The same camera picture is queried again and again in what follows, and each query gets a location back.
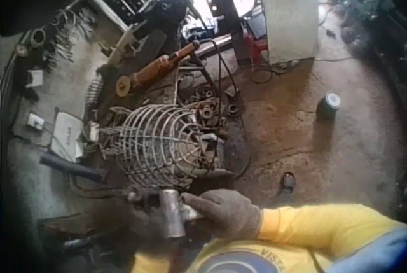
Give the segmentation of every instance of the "yellow sleeve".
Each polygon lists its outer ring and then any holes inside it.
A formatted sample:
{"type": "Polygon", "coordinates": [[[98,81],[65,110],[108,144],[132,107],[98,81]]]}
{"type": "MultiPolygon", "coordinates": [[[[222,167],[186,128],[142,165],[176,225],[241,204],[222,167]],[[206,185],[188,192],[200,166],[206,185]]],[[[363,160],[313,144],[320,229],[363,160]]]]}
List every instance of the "yellow sleeve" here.
{"type": "Polygon", "coordinates": [[[132,268],[132,273],[170,272],[171,261],[169,256],[151,256],[137,253],[132,268]]]}
{"type": "Polygon", "coordinates": [[[403,227],[363,205],[321,205],[264,209],[259,239],[323,249],[347,256],[381,235],[403,227]]]}

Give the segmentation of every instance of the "yellow shirt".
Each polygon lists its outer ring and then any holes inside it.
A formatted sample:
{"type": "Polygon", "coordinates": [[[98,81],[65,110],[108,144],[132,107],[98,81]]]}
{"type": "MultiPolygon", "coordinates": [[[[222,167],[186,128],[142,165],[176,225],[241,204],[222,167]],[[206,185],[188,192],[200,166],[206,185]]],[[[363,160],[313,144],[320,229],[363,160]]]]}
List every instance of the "yellow shirt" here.
{"type": "MultiPolygon", "coordinates": [[[[245,266],[253,272],[316,272],[310,249],[323,269],[403,224],[362,205],[264,209],[258,239],[217,239],[206,245],[187,273],[214,266],[245,266]]],[[[169,258],[137,254],[132,273],[168,272],[169,258]]]]}

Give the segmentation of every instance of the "metal rod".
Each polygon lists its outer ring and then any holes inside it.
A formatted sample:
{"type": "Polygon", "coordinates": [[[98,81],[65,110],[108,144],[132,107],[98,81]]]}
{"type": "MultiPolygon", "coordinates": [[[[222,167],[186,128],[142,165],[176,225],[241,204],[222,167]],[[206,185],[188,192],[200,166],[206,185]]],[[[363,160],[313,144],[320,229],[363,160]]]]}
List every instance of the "metal rod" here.
{"type": "Polygon", "coordinates": [[[128,29],[126,23],[103,1],[91,0],[91,2],[98,7],[105,16],[110,19],[122,32],[128,29]]]}

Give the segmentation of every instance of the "metal cylinder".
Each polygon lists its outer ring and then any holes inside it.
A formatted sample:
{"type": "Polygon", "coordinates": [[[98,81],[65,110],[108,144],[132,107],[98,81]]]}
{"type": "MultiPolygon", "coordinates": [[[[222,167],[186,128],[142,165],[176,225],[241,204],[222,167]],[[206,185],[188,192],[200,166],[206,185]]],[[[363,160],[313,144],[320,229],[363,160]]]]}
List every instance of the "metal cylinder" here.
{"type": "Polygon", "coordinates": [[[164,215],[164,237],[184,237],[184,220],[179,204],[178,191],[174,189],[162,190],[160,192],[160,205],[164,215]]]}

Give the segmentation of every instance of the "gray work glove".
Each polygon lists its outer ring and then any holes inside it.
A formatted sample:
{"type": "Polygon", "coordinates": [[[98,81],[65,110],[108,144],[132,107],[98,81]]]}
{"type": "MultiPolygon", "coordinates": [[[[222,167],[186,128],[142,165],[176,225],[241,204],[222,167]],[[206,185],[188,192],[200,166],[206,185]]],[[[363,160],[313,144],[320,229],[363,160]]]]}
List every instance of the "gray work glove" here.
{"type": "Polygon", "coordinates": [[[218,238],[253,239],[259,234],[260,208],[235,190],[210,190],[199,197],[183,193],[181,198],[205,217],[197,226],[218,238]]]}

